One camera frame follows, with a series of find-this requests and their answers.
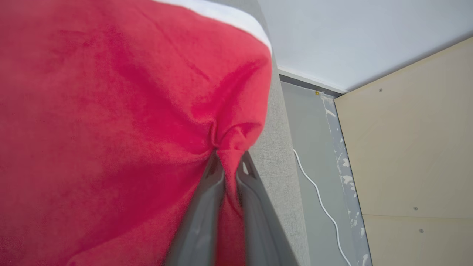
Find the wooden board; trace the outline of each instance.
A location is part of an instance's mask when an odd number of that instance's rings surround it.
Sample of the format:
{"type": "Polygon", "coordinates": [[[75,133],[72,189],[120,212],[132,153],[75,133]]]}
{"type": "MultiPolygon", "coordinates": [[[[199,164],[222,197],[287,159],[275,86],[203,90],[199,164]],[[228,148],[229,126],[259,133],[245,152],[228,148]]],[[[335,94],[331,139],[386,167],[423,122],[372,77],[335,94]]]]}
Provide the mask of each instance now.
{"type": "Polygon", "coordinates": [[[473,265],[473,220],[372,215],[363,220],[374,266],[473,265]]]}
{"type": "Polygon", "coordinates": [[[335,103],[363,214],[473,219],[473,38],[335,103]]]}

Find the white wall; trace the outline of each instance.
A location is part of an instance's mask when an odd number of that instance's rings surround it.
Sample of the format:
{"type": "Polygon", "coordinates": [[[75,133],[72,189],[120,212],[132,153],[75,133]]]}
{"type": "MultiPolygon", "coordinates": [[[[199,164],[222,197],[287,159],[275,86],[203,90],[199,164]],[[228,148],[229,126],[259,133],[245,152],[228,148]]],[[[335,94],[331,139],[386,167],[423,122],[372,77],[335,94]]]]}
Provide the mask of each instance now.
{"type": "Polygon", "coordinates": [[[340,90],[473,35],[473,0],[258,0],[278,66],[340,90]]]}

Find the gray upholstery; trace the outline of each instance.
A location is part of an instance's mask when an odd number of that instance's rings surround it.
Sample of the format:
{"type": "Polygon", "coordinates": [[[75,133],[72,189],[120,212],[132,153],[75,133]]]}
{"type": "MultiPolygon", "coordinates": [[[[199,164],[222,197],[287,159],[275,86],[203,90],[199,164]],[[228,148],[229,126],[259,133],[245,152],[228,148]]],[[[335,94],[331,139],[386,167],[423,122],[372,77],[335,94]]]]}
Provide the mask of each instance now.
{"type": "MultiPolygon", "coordinates": [[[[257,0],[212,1],[249,13],[260,22],[269,36],[268,27],[257,0]]],[[[266,124],[258,141],[250,149],[250,154],[300,266],[309,266],[309,248],[299,178],[274,56],[266,124]]]]}

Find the power cord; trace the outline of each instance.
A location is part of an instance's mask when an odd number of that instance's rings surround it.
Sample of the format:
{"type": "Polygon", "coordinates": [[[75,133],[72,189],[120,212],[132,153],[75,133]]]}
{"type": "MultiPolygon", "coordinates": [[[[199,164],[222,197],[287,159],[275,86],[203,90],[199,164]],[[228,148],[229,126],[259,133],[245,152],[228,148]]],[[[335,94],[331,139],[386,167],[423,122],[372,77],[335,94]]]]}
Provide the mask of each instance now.
{"type": "Polygon", "coordinates": [[[343,256],[343,258],[345,259],[345,261],[347,262],[347,264],[348,264],[349,266],[351,266],[350,261],[348,261],[347,257],[346,257],[345,254],[343,253],[342,247],[340,246],[340,234],[338,233],[337,222],[335,222],[335,220],[330,216],[330,214],[328,213],[328,211],[325,209],[324,204],[322,203],[322,198],[320,198],[319,188],[318,188],[317,185],[314,183],[314,181],[312,181],[312,179],[310,179],[310,177],[306,174],[306,172],[305,172],[304,169],[302,168],[302,165],[300,164],[300,160],[299,160],[299,155],[297,154],[297,151],[296,151],[295,149],[294,149],[294,154],[296,155],[297,163],[299,164],[299,168],[300,168],[300,170],[302,171],[302,174],[304,174],[304,176],[315,186],[315,190],[317,191],[317,196],[319,197],[320,206],[322,207],[322,209],[324,210],[324,212],[325,212],[325,214],[328,216],[328,218],[330,218],[330,220],[332,220],[333,224],[335,225],[335,232],[337,233],[338,250],[339,250],[340,253],[342,254],[342,256],[343,256]]]}

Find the red cloth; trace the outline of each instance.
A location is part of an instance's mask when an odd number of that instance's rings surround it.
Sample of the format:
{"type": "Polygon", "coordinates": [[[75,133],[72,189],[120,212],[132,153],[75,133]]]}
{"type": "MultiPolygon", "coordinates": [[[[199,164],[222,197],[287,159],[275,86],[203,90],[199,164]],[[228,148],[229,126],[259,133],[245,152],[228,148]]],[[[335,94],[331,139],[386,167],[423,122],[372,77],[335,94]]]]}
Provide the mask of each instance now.
{"type": "Polygon", "coordinates": [[[217,265],[243,265],[270,79],[266,45],[183,7],[1,1],[0,265],[159,265],[215,147],[217,265]]]}

